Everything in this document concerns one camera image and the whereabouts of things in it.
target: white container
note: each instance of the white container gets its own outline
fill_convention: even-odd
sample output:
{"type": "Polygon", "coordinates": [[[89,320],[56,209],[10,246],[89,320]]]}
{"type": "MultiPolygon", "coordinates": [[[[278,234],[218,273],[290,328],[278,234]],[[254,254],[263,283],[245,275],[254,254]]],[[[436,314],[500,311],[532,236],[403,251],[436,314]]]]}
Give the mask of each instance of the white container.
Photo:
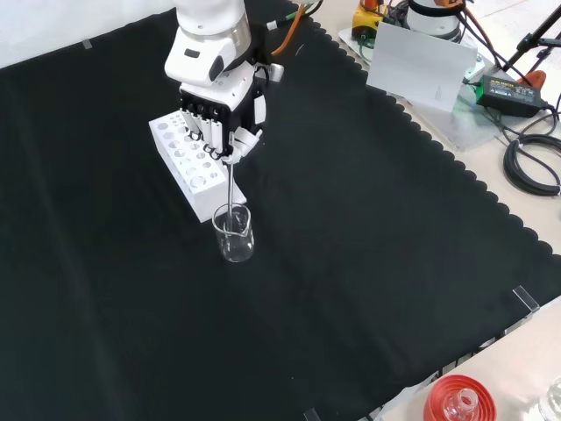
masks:
{"type": "MultiPolygon", "coordinates": [[[[201,222],[212,219],[228,202],[227,169],[202,149],[201,140],[192,140],[179,111],[149,123],[160,156],[174,176],[183,195],[201,222]]],[[[234,184],[234,202],[246,199],[234,184]]]]}

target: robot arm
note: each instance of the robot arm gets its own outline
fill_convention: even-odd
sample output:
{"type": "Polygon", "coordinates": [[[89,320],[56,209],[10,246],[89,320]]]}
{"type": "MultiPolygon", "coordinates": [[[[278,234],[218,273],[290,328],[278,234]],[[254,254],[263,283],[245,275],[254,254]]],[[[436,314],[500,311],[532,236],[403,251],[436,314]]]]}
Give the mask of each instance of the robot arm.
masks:
{"type": "Polygon", "coordinates": [[[214,159],[236,163],[257,144],[266,119],[255,78],[266,58],[262,43],[252,36],[243,0],[174,2],[180,27],[165,70],[181,82],[188,135],[202,139],[214,159]]]}
{"type": "Polygon", "coordinates": [[[413,31],[457,42],[461,38],[456,16],[466,0],[408,0],[407,24],[413,31]]]}

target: black cloth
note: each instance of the black cloth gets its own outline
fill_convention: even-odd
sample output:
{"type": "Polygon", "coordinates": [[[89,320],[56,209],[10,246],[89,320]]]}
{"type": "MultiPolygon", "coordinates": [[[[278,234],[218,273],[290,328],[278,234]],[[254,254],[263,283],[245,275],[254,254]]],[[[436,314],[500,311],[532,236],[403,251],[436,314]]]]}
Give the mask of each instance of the black cloth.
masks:
{"type": "Polygon", "coordinates": [[[356,421],[523,317],[512,288],[561,294],[550,247],[310,21],[236,168],[256,253],[223,261],[147,125],[178,106],[176,26],[0,71],[2,419],[356,421]]]}

